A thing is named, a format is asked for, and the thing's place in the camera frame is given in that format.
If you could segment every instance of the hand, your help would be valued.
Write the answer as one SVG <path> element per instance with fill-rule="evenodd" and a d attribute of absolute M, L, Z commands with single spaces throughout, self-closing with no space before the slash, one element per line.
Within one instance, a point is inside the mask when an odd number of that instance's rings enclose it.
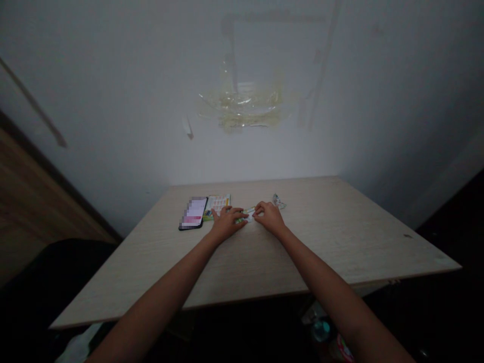
<path fill-rule="evenodd" d="M 235 224 L 235 220 L 238 218 L 246 218 L 249 215 L 243 214 L 243 208 L 232 208 L 232 206 L 223 207 L 220 211 L 220 216 L 212 208 L 213 214 L 213 227 L 209 232 L 218 244 L 224 242 L 227 238 L 237 232 L 239 229 L 247 224 L 247 221 L 242 221 Z"/>
<path fill-rule="evenodd" d="M 277 236 L 276 233 L 286 227 L 279 208 L 271 202 L 260 202 L 255 209 L 256 211 L 252 215 L 253 218 L 273 235 Z"/>

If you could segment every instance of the person's left hand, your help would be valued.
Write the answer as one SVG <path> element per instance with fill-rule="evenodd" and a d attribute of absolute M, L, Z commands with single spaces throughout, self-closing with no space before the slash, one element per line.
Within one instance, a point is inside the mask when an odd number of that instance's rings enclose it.
<path fill-rule="evenodd" d="M 208 234 L 211 235 L 218 244 L 224 242 L 227 238 L 247 224 L 247 221 L 242 221 L 237 224 L 235 223 L 236 219 L 246 218 L 249 216 L 248 214 L 241 213 L 243 210 L 243 208 L 232 208 L 232 206 L 226 206 L 222 208 L 219 216 L 212 208 L 213 227 Z"/>

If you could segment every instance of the table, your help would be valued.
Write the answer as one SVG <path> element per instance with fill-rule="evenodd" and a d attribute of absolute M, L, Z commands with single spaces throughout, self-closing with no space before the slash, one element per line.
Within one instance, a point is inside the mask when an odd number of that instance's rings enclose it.
<path fill-rule="evenodd" d="M 148 212 L 51 325 L 63 328 L 121 317 L 210 230 L 179 231 L 191 197 L 231 194 L 248 208 L 277 193 L 287 226 L 352 286 L 451 271 L 459 264 L 340 178 L 316 177 L 174 186 Z M 253 221 L 225 241 L 184 309 L 306 292 L 290 257 Z"/>

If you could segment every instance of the white wall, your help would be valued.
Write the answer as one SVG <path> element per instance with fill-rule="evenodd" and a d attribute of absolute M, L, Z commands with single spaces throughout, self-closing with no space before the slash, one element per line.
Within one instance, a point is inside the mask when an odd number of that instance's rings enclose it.
<path fill-rule="evenodd" d="M 484 166 L 483 2 L 345 0 L 322 92 L 308 101 L 308 109 L 317 104 L 311 131 L 297 127 L 291 102 L 277 128 L 228 135 L 216 119 L 197 117 L 197 95 L 215 87 L 230 49 L 221 32 L 227 14 L 325 17 L 235 27 L 241 77 L 257 80 L 250 77 L 281 58 L 274 67 L 284 71 L 287 96 L 316 86 L 314 52 L 327 44 L 333 6 L 4 1 L 0 56 L 68 148 L 3 70 L 0 108 L 122 235 L 168 185 L 317 175 L 342 176 L 417 227 Z M 256 43 L 271 39 L 261 52 Z"/>

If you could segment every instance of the black phone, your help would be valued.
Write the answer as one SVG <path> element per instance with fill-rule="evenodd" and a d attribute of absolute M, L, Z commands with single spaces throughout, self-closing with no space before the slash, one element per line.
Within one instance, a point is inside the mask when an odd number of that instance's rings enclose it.
<path fill-rule="evenodd" d="M 207 206 L 207 201 L 208 197 L 192 197 L 183 212 L 178 229 L 200 228 L 203 225 L 203 212 Z"/>

